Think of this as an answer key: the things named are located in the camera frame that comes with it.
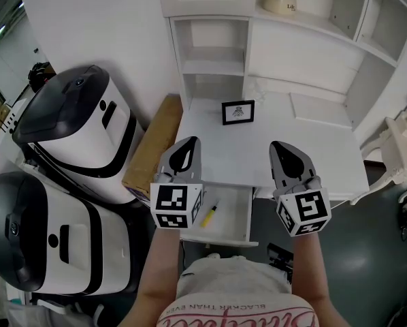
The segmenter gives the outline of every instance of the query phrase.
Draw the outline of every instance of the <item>open drawer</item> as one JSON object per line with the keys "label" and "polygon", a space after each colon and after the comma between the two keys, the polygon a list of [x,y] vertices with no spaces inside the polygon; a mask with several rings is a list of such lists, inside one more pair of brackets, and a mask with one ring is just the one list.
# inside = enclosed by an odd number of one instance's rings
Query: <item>open drawer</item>
{"label": "open drawer", "polygon": [[[213,245],[254,247],[250,242],[250,219],[252,216],[252,188],[205,185],[203,204],[193,227],[181,230],[181,239]],[[217,204],[216,212],[205,228],[201,222],[211,208]]]}

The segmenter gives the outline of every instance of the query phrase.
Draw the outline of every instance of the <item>framed picture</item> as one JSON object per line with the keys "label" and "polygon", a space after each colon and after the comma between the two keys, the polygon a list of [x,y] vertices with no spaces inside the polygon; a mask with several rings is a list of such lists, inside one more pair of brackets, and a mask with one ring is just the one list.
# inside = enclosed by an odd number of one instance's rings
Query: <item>framed picture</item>
{"label": "framed picture", "polygon": [[251,123],[254,113],[254,100],[222,103],[223,125]]}

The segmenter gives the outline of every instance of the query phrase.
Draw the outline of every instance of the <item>black object on floor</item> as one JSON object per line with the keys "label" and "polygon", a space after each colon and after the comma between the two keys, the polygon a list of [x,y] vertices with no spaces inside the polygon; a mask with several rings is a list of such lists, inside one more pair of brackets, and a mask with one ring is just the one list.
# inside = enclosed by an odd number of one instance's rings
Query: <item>black object on floor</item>
{"label": "black object on floor", "polygon": [[294,255],[285,249],[276,246],[274,243],[269,243],[267,246],[267,255],[270,259],[270,266],[279,270],[285,271],[288,274],[288,281],[293,281],[293,263]]}

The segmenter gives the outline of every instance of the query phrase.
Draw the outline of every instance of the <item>forearm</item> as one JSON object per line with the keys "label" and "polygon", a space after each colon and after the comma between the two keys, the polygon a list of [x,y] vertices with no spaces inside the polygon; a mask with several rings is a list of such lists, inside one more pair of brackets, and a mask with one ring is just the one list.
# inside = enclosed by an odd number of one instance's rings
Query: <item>forearm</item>
{"label": "forearm", "polygon": [[329,298],[325,263],[317,233],[294,238],[293,294],[308,302]]}
{"label": "forearm", "polygon": [[179,244],[179,230],[155,230],[140,279],[139,295],[175,300]]}
{"label": "forearm", "polygon": [[119,327],[153,327],[165,308],[175,301],[179,240],[179,230],[155,230],[137,299]]}
{"label": "forearm", "polygon": [[349,327],[333,307],[317,233],[294,240],[293,294],[309,302],[323,327]]}

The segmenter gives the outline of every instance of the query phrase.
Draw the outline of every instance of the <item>yellow marker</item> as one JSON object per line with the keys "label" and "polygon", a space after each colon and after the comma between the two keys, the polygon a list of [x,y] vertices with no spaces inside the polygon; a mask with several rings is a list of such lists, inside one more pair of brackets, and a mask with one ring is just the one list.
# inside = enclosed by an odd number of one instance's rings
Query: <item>yellow marker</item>
{"label": "yellow marker", "polygon": [[201,223],[201,228],[204,228],[204,227],[206,227],[208,225],[208,223],[210,222],[212,216],[216,212],[217,205],[218,205],[218,202],[216,203],[216,205],[213,208],[210,209],[210,212],[208,212],[205,219]]}

